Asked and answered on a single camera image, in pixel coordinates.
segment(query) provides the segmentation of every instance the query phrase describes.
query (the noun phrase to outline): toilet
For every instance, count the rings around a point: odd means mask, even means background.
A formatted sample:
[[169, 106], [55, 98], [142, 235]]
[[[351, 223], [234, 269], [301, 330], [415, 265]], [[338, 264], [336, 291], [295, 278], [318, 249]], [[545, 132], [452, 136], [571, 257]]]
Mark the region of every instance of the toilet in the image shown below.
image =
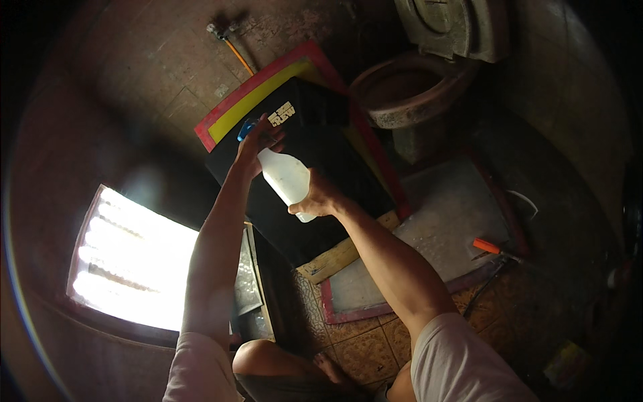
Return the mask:
[[509, 53], [502, 0], [395, 0], [409, 40], [403, 53], [360, 74], [350, 91], [373, 127], [393, 130], [396, 151], [415, 163], [439, 148], [444, 115], [483, 62]]

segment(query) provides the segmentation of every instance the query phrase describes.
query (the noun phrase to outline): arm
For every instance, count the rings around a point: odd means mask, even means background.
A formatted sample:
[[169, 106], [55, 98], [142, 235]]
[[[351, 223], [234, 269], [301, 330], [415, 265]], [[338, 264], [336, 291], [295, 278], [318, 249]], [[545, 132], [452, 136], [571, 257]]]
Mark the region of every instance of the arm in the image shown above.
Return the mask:
[[181, 332], [207, 335], [224, 350], [230, 345], [228, 325], [243, 221], [250, 182], [261, 171], [257, 153], [264, 131], [274, 133], [265, 115], [239, 145], [237, 159], [201, 227], [190, 259]]
[[315, 171], [308, 196], [288, 208], [291, 214], [333, 215], [353, 240], [370, 276], [391, 308], [407, 326], [411, 346], [429, 321], [457, 312], [442, 279], [431, 264], [371, 218]]

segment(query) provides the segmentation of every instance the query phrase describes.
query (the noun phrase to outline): person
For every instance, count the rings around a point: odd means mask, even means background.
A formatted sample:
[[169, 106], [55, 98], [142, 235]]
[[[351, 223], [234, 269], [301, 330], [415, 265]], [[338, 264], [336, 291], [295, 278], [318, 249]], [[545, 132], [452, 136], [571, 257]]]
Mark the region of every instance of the person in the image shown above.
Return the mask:
[[[262, 116], [240, 143], [214, 207], [194, 246], [185, 313], [165, 397], [171, 401], [236, 401], [236, 380], [257, 402], [361, 401], [364, 394], [319, 354], [313, 362], [269, 340], [241, 345], [228, 359], [229, 321], [251, 180], [261, 171], [262, 132], [282, 134]], [[280, 142], [273, 149], [279, 151]], [[458, 314], [447, 289], [419, 253], [311, 171], [309, 193], [288, 212], [334, 216], [369, 274], [411, 336], [412, 359], [378, 401], [534, 401], [535, 395]]]

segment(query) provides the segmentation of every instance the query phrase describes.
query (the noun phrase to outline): orange handle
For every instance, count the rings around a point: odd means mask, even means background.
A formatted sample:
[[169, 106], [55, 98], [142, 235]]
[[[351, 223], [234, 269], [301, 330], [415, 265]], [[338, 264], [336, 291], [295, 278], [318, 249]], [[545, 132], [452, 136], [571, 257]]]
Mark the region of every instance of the orange handle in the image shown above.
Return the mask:
[[500, 254], [500, 247], [495, 244], [491, 244], [488, 241], [484, 241], [479, 237], [476, 237], [473, 241], [473, 246], [492, 254]]

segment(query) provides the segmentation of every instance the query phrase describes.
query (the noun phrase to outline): blue spray nozzle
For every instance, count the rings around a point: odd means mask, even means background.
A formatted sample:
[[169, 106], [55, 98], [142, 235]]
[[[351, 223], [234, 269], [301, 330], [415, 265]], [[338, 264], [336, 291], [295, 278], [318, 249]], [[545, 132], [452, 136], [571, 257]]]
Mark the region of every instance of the blue spray nozzle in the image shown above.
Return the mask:
[[254, 118], [248, 118], [246, 119], [245, 122], [243, 122], [243, 125], [241, 126], [241, 130], [239, 130], [239, 135], [237, 135], [237, 139], [239, 142], [243, 141], [243, 139], [248, 135], [250, 131], [252, 131], [253, 128], [259, 123], [259, 120], [254, 119]]

